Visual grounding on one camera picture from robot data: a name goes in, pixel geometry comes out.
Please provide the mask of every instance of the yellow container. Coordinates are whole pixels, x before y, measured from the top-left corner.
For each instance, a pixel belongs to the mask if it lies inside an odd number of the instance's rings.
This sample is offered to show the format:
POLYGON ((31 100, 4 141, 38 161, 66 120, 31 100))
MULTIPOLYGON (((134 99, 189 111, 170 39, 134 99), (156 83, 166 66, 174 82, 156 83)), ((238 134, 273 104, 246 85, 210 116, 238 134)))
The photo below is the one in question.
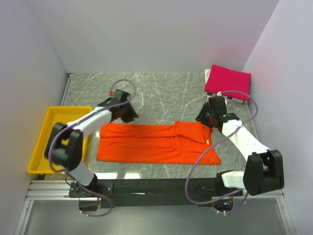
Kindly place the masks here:
MULTIPOLYGON (((35 149, 28 164, 29 174, 58 174, 51 170, 48 159, 44 157, 45 148, 48 143, 52 127, 57 122, 68 123, 77 120, 92 111, 90 106, 51 106, 45 115, 35 149)), ((85 161, 85 152, 88 137, 83 141, 82 161, 85 161)))

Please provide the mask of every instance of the tabletop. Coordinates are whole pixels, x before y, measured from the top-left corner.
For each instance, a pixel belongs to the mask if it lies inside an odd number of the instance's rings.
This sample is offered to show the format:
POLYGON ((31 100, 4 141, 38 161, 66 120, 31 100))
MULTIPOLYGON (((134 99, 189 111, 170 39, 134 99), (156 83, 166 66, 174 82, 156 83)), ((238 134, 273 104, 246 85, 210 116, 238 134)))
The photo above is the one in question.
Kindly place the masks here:
MULTIPOLYGON (((136 96, 132 106, 139 118, 138 124, 174 124, 176 120, 194 121, 207 101, 204 89, 204 73, 74 73, 69 77, 63 105, 96 107, 109 96, 113 82, 125 78, 136 85, 136 96)), ((120 82, 117 89, 132 94, 127 82, 120 82)), ((228 103, 227 111, 235 113, 241 120, 250 118, 246 104, 228 103)), ((246 128, 256 137, 252 122, 246 128)), ((99 179, 156 179, 186 178, 191 165, 187 164, 132 164, 111 163, 96 160, 100 128, 92 133, 86 151, 86 166, 97 174, 99 179)), ((212 140, 216 143, 223 135, 213 131, 212 140)), ((225 170, 244 170, 245 159, 231 141, 215 147, 222 161, 221 165, 199 165, 192 177, 215 177, 225 170)), ((58 175, 46 175, 45 179, 58 179, 58 175)))

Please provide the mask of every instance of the red folded towel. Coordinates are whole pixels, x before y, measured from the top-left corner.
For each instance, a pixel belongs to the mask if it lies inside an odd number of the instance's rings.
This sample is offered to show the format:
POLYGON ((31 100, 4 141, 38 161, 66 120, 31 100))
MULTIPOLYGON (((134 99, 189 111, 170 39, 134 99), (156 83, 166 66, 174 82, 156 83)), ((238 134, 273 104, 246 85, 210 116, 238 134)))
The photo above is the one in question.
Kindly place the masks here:
MULTIPOLYGON (((204 87, 204 91, 210 94, 217 94, 218 92, 232 90, 249 94, 250 78, 250 73, 238 72, 221 66, 212 65, 209 79, 204 87)), ((245 102, 248 101, 248 97, 240 93, 227 93, 225 96, 245 102)))

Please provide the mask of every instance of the yellow plastic bin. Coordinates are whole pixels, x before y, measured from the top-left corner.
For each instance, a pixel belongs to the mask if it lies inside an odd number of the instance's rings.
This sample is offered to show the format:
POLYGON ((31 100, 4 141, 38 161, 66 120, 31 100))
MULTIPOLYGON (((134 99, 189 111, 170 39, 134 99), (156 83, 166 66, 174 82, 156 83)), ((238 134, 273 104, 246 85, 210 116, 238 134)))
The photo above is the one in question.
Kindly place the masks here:
MULTIPOLYGON (((92 111, 91 106, 51 106, 45 115, 35 149, 28 164, 27 172, 29 174, 60 174, 52 171, 48 159, 45 158, 45 148, 48 143, 52 127, 57 122, 68 123, 77 120, 92 111)), ((85 152, 88 137, 83 141, 82 161, 85 161, 85 152)))

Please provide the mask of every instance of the white wall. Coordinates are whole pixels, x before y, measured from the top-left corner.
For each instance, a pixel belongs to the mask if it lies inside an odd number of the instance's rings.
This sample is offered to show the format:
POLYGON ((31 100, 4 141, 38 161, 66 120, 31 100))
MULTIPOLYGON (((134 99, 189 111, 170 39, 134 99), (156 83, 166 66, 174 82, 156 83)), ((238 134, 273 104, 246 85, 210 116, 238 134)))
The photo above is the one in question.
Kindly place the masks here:
POLYGON ((0 233, 13 234, 30 182, 27 165, 66 73, 24 0, 0 1, 0 233))
POLYGON ((28 0, 67 72, 242 70, 278 0, 28 0))
POLYGON ((313 1, 280 0, 244 71, 260 107, 259 139, 284 158, 284 193, 299 235, 312 234, 313 1))

